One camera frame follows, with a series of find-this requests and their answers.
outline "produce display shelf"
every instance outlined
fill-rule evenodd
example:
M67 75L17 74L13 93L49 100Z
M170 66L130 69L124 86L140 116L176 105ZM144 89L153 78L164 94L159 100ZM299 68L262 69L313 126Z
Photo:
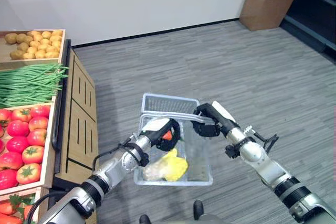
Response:
M17 193L11 193L11 194L6 194L6 195L1 195L0 196L0 204L3 202L6 202L9 200L9 197L12 195L17 195L21 197L25 196L30 196L34 195L35 197L35 202L39 200L42 196L46 195L49 193L49 190L47 188L43 187L36 187L36 188L31 188L28 190L23 190ZM38 221L38 219L48 210L48 201L44 200L39 207L35 210L34 215L33 215L33 221ZM20 217L19 213L15 213L13 216Z
M51 188L52 186L52 178L54 176L54 162L55 162L55 150L52 147L51 139L52 139L52 132L54 130L54 111L55 111L55 99L56 96L52 98L51 103L43 103L38 105L50 105L50 115L48 120L48 127L47 127L47 136L46 136L46 144L44 148L44 154L43 154L43 162L41 165L41 177L40 180L37 182L33 182L26 185L18 185L16 187L11 187L8 189L0 190L0 196L5 194L11 194L22 190L31 189L34 187L46 187ZM16 109L24 109L24 108L31 108L34 105L28 105L28 106L18 106L18 107L12 107L7 108L8 110L16 110ZM4 143L7 143L11 139L11 136L8 135L7 129L5 128L5 135L2 137L2 140Z
M63 52L65 50L66 31L62 31L62 40L58 58L43 58L43 59L27 59L27 60L12 60L9 53L17 49L17 44L8 44L5 40L5 35L10 33L26 34L28 31L0 31L0 70L8 70L20 68L27 65L44 64L44 63L61 63ZM35 31L54 31L54 29L35 29Z

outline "gray carpet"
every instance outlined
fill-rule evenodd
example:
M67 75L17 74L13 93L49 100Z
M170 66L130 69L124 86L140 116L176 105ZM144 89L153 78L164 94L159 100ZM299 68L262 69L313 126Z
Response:
M241 126L280 140L271 157L332 206L335 66L281 28L250 32L239 22L76 49L96 83L99 150L137 130L142 94L217 100ZM129 175L98 210L99 223L192 219L194 200L236 224L296 223L239 159L209 141L208 187L137 186Z

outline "wooden crate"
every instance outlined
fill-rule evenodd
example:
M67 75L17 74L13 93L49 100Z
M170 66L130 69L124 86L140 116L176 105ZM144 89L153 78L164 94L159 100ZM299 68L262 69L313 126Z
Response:
M49 115L49 121L48 121L48 128L47 128L47 137L46 137L46 144L45 144L45 149L44 149L44 155L43 155L43 162L41 165L41 178L39 181L26 184L26 185L18 185L16 187L0 190L0 195L5 195L5 194L11 194L14 192L22 191L22 190L27 190L31 189L34 187L39 187L43 186L46 188L50 188L52 186L52 179L54 176L54 165L55 165L55 151L52 147L51 144L51 133L53 132L53 127L54 127L54 118L53 114L55 111L55 96L52 98L51 103L44 103L41 105L50 105L50 115ZM34 105L28 105L28 106L18 106L18 107L12 107L12 108L7 108L8 110L15 110L15 109L20 109L20 108L31 108ZM11 138L6 133L4 137L2 137L2 140L4 143L7 143L7 141Z
M24 191L20 191L18 193L12 193L12 194L6 194L0 196L0 203L9 200L10 195L18 195L18 196L29 196L29 195L35 195L35 202L40 199L42 196L49 193L49 190L43 187L36 187ZM33 215L33 221L37 222L38 219L46 213L48 210L48 199L44 200L39 207L35 210ZM13 216L20 217L19 213L15 213Z
M66 34L63 31L61 48L58 58L49 59L30 59L30 60L12 60L9 53L17 49L17 44L10 45L5 41L5 35L10 33L26 34L28 31L0 31L0 70L15 69L27 65L46 64L46 63L61 63ZM53 29L36 29L36 31L53 31Z
M98 155L95 85L73 50L70 51L60 172L55 176L82 183L92 174Z

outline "white plastic basket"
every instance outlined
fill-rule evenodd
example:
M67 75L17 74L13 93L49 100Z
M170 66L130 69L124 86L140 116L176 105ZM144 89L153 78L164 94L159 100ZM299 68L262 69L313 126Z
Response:
M208 140L195 133L190 121L192 119L199 122L213 123L212 120L209 121L207 118L191 114L199 104L200 102L196 99L144 94L142 112L146 113L140 117L139 132L148 121L152 119L161 117L176 119L180 124L182 140L178 141L175 148L178 151L178 156L185 158L188 162L188 169L178 181L167 182L164 180L144 180L142 173L143 168L140 167L134 172L134 181L136 184L157 186L209 186L213 183L208 161ZM156 147L151 148L148 152L151 163L156 162L165 154L166 152Z

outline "red tomato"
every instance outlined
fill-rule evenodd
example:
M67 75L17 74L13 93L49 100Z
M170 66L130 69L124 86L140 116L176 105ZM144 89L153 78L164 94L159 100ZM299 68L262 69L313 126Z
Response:
M173 139L172 132L171 132L171 131L167 131L167 132L163 135L162 138L165 139L165 140L168 140L168 141L172 140L172 139Z
M37 117L37 116L44 116L45 118L49 118L49 113L50 113L50 106L48 105L37 105L32 107L30 111L32 117Z
M11 202L7 200L7 201L0 203L0 214L12 215L15 213L16 213L16 210L13 208Z
M25 220L27 219L29 211L31 210L32 207L33 207L32 205L25 207L25 211L24 211Z
M0 109L0 125L2 127L7 127L10 123L12 113L10 110L7 109Z
M47 129L48 119L44 116L37 116L29 122L29 130L33 131L35 129Z
M10 152L22 153L29 146L25 136L14 136L7 142L7 150Z
M36 129L30 132L30 134L27 136L27 140L30 145L45 146L46 137L47 137L46 129Z
M0 138L0 153L3 152L5 149L5 144L4 142L2 142L1 138Z
M32 119L30 109L18 109L12 112L12 120L21 120L28 123Z
M40 180L41 166L39 164L24 165L17 171L16 180L22 184L29 184Z
M1 169L18 170L21 166L23 166L22 157L17 152L7 152L0 156Z
M7 132L10 136L27 136L29 134L28 123L15 120L9 123Z
M16 170L7 169L0 171L0 190L14 186L17 186Z
M22 220L15 217L15 216L9 216L9 215L3 215L0 214L0 223L1 224L22 224Z
M22 152L22 160L25 164L42 163L44 147L33 145Z

